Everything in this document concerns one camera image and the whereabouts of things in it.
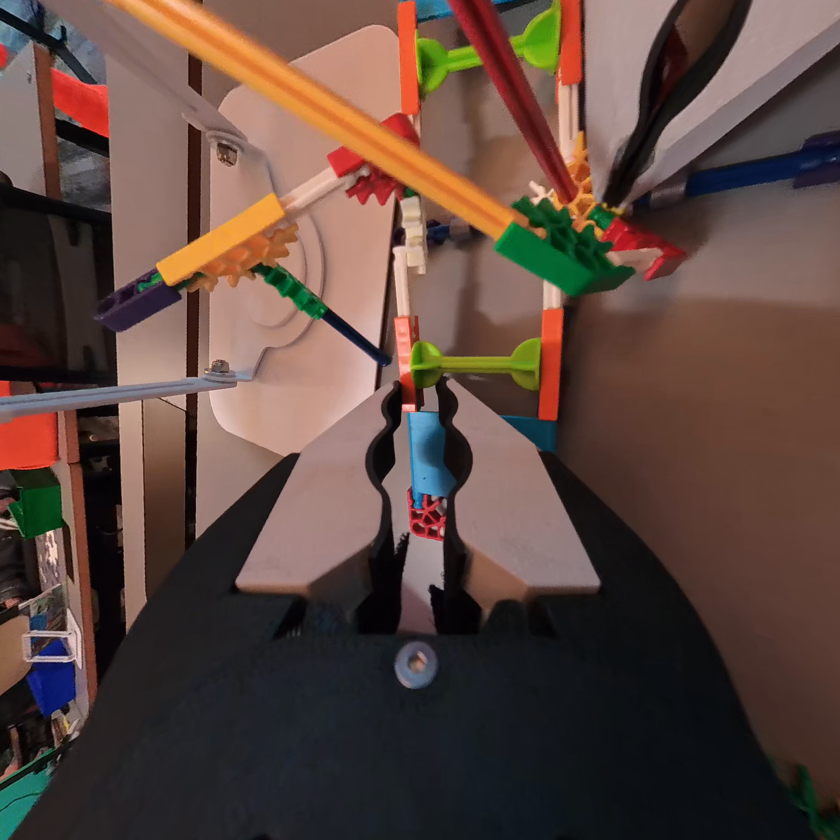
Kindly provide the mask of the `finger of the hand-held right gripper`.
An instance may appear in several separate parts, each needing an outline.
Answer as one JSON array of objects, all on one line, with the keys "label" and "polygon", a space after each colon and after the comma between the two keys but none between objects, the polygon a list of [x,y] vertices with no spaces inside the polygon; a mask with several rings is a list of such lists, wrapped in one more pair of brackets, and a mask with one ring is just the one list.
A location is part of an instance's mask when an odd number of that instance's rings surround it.
[{"label": "finger of the hand-held right gripper", "polygon": [[584,134],[595,196],[623,205],[650,189],[654,177],[638,175],[609,192],[639,117],[643,78],[672,29],[682,2],[588,1],[584,3]]},{"label": "finger of the hand-held right gripper", "polygon": [[632,175],[653,176],[652,189],[677,173],[838,45],[838,2],[682,3],[645,69],[610,193]]}]

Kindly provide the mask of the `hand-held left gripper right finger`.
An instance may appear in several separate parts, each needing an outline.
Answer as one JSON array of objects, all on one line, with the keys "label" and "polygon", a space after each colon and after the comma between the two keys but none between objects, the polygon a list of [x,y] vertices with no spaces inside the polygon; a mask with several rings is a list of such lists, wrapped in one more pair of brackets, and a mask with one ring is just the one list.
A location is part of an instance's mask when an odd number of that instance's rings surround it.
[{"label": "hand-held left gripper right finger", "polygon": [[601,581],[539,450],[465,387],[436,385],[447,498],[444,593],[481,610],[541,595],[591,594]]}]

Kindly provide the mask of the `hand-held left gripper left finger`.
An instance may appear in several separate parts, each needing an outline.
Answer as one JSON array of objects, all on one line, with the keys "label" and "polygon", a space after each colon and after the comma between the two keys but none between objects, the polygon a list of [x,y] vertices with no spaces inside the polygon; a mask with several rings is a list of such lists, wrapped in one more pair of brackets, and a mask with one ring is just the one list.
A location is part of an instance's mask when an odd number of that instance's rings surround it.
[{"label": "hand-held left gripper left finger", "polygon": [[243,592],[362,602],[371,559],[393,551],[383,479],[402,420],[398,381],[383,386],[300,453],[236,585]]}]

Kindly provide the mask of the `blue panel toy seat assembly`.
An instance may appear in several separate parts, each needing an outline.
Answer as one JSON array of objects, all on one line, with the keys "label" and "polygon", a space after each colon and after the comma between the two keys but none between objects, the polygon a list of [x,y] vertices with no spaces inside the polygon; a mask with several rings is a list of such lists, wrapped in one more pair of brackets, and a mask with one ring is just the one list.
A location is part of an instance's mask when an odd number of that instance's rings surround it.
[{"label": "blue panel toy seat assembly", "polygon": [[446,355],[433,343],[414,340],[405,317],[395,321],[401,383],[408,390],[409,464],[412,485],[407,492],[411,534],[442,541],[446,498],[455,479],[445,465],[445,430],[438,414],[421,409],[421,397],[445,374],[508,375],[522,389],[539,394],[537,416],[502,416],[537,449],[554,451],[560,410],[560,378],[564,309],[542,312],[541,335],[521,342],[509,355]]}]

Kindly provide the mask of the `colourful toy wheel model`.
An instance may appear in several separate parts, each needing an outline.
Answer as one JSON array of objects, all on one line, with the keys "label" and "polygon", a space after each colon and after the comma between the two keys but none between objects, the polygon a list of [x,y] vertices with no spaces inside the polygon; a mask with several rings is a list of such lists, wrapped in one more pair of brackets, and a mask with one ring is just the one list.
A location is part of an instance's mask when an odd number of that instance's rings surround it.
[{"label": "colourful toy wheel model", "polygon": [[[344,150],[372,165],[375,173],[392,176],[461,215],[495,241],[497,252],[569,296],[610,291],[632,275],[633,264],[615,261],[607,252],[612,245],[608,237],[618,225],[611,210],[632,201],[613,206],[595,196],[595,206],[582,212],[584,222],[577,223],[577,232],[568,212],[554,212],[546,201],[534,210],[522,203],[519,212],[409,140],[400,140],[392,129],[293,69],[205,6],[196,2],[109,4],[339,141]],[[549,25],[549,71],[557,74],[560,83],[572,86],[571,94],[559,95],[559,108],[570,112],[572,126],[576,125],[576,91],[582,89],[585,94],[584,10],[585,2],[553,2],[554,22]]]}]

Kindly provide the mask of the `white document stand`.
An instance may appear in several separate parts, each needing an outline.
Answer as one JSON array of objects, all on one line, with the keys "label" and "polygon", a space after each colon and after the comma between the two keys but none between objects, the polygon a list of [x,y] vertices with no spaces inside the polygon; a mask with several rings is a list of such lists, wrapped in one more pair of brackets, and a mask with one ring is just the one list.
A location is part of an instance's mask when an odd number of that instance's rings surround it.
[{"label": "white document stand", "polygon": [[[339,142],[247,87],[220,109],[175,84],[162,39],[145,47],[139,26],[102,2],[49,2],[126,67],[161,86],[205,131],[212,148],[212,228],[274,193],[297,224],[278,262],[362,337],[379,344],[391,260],[395,198],[361,204],[334,174]],[[209,352],[230,363],[235,387],[210,392],[213,413],[231,434],[280,455],[298,452],[375,390],[379,367],[325,320],[316,321],[262,279],[221,279],[209,293]]]}]

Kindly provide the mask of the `green storage box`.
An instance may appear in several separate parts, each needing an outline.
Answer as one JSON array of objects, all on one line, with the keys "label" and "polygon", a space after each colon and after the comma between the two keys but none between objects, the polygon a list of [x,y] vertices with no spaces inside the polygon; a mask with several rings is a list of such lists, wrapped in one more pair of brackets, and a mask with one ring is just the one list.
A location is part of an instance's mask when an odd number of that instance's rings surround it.
[{"label": "green storage box", "polygon": [[34,539],[62,529],[60,485],[19,486],[17,499],[8,509],[23,539]]}]

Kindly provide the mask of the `small blue storage bin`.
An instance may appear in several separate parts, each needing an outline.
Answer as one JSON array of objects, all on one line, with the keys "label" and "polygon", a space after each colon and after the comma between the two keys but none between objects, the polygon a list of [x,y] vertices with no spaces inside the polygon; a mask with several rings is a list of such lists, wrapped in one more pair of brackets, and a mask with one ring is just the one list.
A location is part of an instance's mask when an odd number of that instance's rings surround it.
[{"label": "small blue storage bin", "polygon": [[26,676],[28,687],[42,717],[67,706],[77,696],[73,662],[35,663]]}]

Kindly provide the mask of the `green toy connector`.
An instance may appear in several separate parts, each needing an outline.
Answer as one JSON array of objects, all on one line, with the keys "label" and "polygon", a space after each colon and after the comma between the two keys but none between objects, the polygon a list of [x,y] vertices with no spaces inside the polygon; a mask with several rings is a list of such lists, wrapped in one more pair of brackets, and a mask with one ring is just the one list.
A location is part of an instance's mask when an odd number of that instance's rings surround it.
[{"label": "green toy connector", "polygon": [[838,839],[839,797],[832,801],[821,798],[810,771],[803,764],[780,762],[770,757],[770,765],[815,837]]}]

